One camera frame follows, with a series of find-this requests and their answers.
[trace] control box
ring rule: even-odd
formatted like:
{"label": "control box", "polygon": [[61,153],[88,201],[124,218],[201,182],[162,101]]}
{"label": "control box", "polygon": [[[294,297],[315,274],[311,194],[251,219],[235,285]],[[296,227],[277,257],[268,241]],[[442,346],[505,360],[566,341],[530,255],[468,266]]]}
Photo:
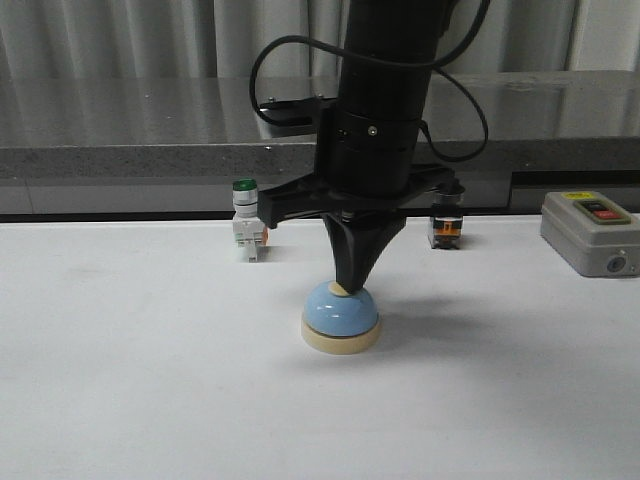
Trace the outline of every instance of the control box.
{"label": "control box", "polygon": [[640,274],[640,221],[598,192],[552,192],[540,233],[585,277]]}

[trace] black cable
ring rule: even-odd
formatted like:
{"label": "black cable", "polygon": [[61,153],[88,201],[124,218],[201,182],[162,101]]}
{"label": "black cable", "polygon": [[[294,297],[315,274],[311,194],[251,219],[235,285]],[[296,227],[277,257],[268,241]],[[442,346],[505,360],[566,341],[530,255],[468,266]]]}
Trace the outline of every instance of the black cable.
{"label": "black cable", "polygon": [[460,82],[458,82],[455,78],[453,78],[451,75],[449,75],[447,72],[445,72],[440,68],[434,68],[433,70],[438,74],[442,75],[444,78],[450,81],[453,85],[455,85],[455,87],[458,90],[460,90],[460,92],[462,92],[462,94],[467,98],[467,100],[471,102],[471,105],[473,105],[473,108],[476,110],[476,113],[480,118],[480,123],[482,123],[482,131],[484,133],[484,139],[482,140],[482,143],[480,144],[480,146],[471,153],[467,153],[465,155],[460,155],[460,156],[446,155],[441,151],[439,151],[433,144],[433,141],[431,140],[431,133],[429,132],[429,124],[426,121],[424,120],[420,121],[420,130],[426,137],[427,142],[429,143],[429,147],[431,148],[431,151],[440,160],[443,160],[445,162],[451,162],[451,163],[459,163],[459,162],[465,162],[467,160],[471,160],[472,158],[482,153],[482,151],[487,146],[487,142],[489,141],[489,124],[487,123],[487,117],[482,111],[482,107],[480,107],[476,99],[473,98],[473,95],[471,95],[469,90],[467,90]]}
{"label": "black cable", "polygon": [[280,37],[269,45],[267,45],[261,52],[258,54],[256,61],[251,68],[251,75],[249,76],[249,97],[251,99],[251,106],[253,110],[256,112],[256,115],[260,117],[267,123],[271,125],[279,126],[279,127],[294,127],[299,126],[299,122],[295,119],[289,120],[276,120],[274,118],[265,115],[261,110],[258,104],[258,99],[256,96],[256,80],[258,78],[258,72],[265,58],[276,48],[281,45],[285,45],[288,43],[301,43],[304,45],[308,45],[313,48],[317,48],[319,50],[323,50],[328,53],[332,53],[339,57],[348,58],[350,60],[367,63],[369,65],[376,65],[379,67],[386,67],[395,70],[408,70],[408,69],[419,69],[419,68],[431,68],[436,69],[438,67],[442,67],[453,62],[456,58],[458,58],[464,51],[471,45],[474,38],[478,34],[480,27],[484,21],[484,18],[489,10],[489,4],[491,0],[481,0],[480,6],[478,7],[478,11],[476,16],[473,19],[471,27],[469,31],[464,36],[462,41],[449,53],[446,55],[437,58],[431,62],[424,63],[406,63],[406,62],[394,62],[390,60],[382,60],[380,58],[373,58],[366,55],[361,55],[359,53],[351,52],[349,50],[345,50],[343,48],[336,47],[335,45],[330,45],[328,43],[321,42],[319,40],[315,40],[313,38],[304,37],[301,35],[287,35],[284,37]]}

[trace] gray curtain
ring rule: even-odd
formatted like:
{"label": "gray curtain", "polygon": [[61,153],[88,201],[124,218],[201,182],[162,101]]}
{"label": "gray curtain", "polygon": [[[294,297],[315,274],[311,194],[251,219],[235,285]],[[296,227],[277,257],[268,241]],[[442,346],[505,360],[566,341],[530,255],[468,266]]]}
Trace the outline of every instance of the gray curtain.
{"label": "gray curtain", "polygon": [[[348,1],[0,0],[0,78],[246,76],[286,34],[339,44]],[[478,0],[460,0],[451,48]],[[637,70],[638,0],[493,0],[483,29],[450,71]],[[338,61],[283,46],[265,76],[335,75]]]}

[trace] white table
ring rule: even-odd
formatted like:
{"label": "white table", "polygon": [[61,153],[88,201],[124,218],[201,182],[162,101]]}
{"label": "white table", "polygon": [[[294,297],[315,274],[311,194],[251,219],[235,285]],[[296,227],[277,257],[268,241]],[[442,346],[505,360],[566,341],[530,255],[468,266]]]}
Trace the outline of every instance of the white table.
{"label": "white table", "polygon": [[258,264],[228,222],[0,225],[0,478],[637,479],[640,279],[586,279],[539,217],[412,220],[370,351],[299,335],[319,221]]}

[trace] green indicator light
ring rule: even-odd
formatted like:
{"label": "green indicator light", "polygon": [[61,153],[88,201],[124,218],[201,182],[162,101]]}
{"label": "green indicator light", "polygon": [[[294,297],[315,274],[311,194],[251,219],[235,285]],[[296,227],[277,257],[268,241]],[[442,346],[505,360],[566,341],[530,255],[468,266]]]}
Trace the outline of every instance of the green indicator light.
{"label": "green indicator light", "polygon": [[258,184],[253,178],[242,178],[233,182],[233,190],[235,192],[246,192],[247,190],[255,190]]}

